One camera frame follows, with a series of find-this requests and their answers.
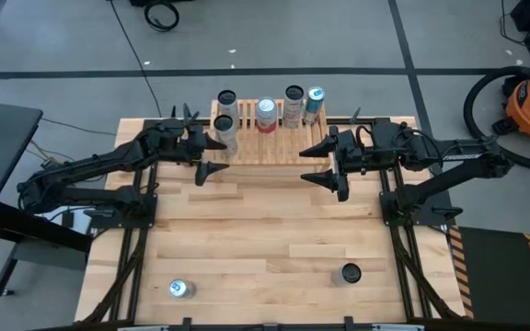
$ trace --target white can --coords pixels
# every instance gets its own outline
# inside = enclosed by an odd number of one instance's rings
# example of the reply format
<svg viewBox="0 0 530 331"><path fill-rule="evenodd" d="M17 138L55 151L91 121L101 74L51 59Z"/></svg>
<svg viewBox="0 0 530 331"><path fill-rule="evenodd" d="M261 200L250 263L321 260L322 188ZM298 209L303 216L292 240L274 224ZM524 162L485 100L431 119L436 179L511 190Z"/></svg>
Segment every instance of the white can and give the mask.
<svg viewBox="0 0 530 331"><path fill-rule="evenodd" d="M236 127L232 118L228 115L220 115L213 121L216 128L216 139L226 145L223 153L232 156L238 151L236 144Z"/></svg>
<svg viewBox="0 0 530 331"><path fill-rule="evenodd" d="M300 124L302 115L302 100L304 90L300 86L290 86L285 89L283 101L283 127L295 129Z"/></svg>
<svg viewBox="0 0 530 331"><path fill-rule="evenodd" d="M277 126L277 103L270 97L262 97L257 103L255 114L257 130L269 133Z"/></svg>
<svg viewBox="0 0 530 331"><path fill-rule="evenodd" d="M238 119L238 104L236 94L231 90L224 90L218 93L218 115L228 115L235 123L235 128L240 125Z"/></svg>
<svg viewBox="0 0 530 331"><path fill-rule="evenodd" d="M195 284L187 280L173 280L169 284L169 293L176 299L191 298L195 294Z"/></svg>

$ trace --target wooden slat rack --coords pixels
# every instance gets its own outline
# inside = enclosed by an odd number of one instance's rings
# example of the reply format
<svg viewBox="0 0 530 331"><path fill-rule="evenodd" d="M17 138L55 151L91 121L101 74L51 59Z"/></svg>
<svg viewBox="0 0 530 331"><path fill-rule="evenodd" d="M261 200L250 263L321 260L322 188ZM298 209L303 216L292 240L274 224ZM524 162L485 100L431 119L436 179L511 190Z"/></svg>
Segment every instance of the wooden slat rack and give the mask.
<svg viewBox="0 0 530 331"><path fill-rule="evenodd" d="M278 119L282 118L283 100L275 100L278 107ZM298 153L320 143L328 134L327 114L324 106L320 110L318 122L309 125L302 122L295 129L278 127L271 133L261 133L255 123L257 99L238 100L240 127L236 132L238 152L227 158L222 151L204 153L210 161L228 163L231 166L330 166L329 158L299 157ZM212 102L210 134L215 137L213 122L220 115L218 101Z"/></svg>

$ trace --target blue can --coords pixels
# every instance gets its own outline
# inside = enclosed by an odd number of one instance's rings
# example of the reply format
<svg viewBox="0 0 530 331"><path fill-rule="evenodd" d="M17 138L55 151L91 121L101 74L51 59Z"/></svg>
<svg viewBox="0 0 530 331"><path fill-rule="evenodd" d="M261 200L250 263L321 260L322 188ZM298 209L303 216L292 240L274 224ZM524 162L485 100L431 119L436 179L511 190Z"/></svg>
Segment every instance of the blue can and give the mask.
<svg viewBox="0 0 530 331"><path fill-rule="evenodd" d="M308 97L305 100L304 122L314 124L318 121L318 114L324 103L324 90L321 87L310 87Z"/></svg>

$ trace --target can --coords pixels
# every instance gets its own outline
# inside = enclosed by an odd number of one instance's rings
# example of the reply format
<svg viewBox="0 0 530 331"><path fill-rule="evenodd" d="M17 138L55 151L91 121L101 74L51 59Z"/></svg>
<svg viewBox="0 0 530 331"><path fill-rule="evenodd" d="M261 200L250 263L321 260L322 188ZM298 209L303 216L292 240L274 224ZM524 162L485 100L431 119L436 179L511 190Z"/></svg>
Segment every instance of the can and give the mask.
<svg viewBox="0 0 530 331"><path fill-rule="evenodd" d="M269 133L277 126L277 103L270 97L262 97L257 102L257 112L255 121L257 130Z"/></svg>
<svg viewBox="0 0 530 331"><path fill-rule="evenodd" d="M285 100L283 101L283 127L295 129L300 123L302 115L302 100L304 90L300 86L289 86L285 89Z"/></svg>
<svg viewBox="0 0 530 331"><path fill-rule="evenodd" d="M361 269L354 263L347 263L332 272L330 277L337 286L354 284L361 279Z"/></svg>
<svg viewBox="0 0 530 331"><path fill-rule="evenodd" d="M216 139L226 145L224 154L227 156L236 154L238 145L236 144L236 127L232 118L228 115L220 115L213 121L213 126L216 128Z"/></svg>
<svg viewBox="0 0 530 331"><path fill-rule="evenodd" d="M324 103L324 90L321 87L310 87L308 97L305 100L304 122L314 124L318 121L318 113Z"/></svg>
<svg viewBox="0 0 530 331"><path fill-rule="evenodd" d="M238 128L238 104L236 103L236 94L231 90L224 90L218 93L218 115L228 115Z"/></svg>
<svg viewBox="0 0 530 331"><path fill-rule="evenodd" d="M195 294L195 284L187 280L173 280L169 285L169 293L177 299L191 298Z"/></svg>

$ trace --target vacuum hose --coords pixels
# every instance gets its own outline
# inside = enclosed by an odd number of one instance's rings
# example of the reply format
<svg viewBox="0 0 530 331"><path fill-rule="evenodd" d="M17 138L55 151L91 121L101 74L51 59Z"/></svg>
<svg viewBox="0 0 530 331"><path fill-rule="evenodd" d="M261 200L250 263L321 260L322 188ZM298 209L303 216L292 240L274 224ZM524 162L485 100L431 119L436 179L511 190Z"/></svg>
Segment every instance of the vacuum hose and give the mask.
<svg viewBox="0 0 530 331"><path fill-rule="evenodd" d="M466 122L467 129L469 130L469 133L472 135L472 137L480 138L485 136L485 134L478 128L476 120L474 119L474 102L476 102L476 97L478 97L479 92L486 85L507 75L514 75L522 80L530 80L530 69L521 66L509 66L501 68L495 72L485 75L474 85L474 87L471 88L471 90L469 90L469 93L466 97L466 102L464 103L464 121ZM508 159L515 162L517 165L530 168L530 158L513 153L502 147L501 150Z"/></svg>

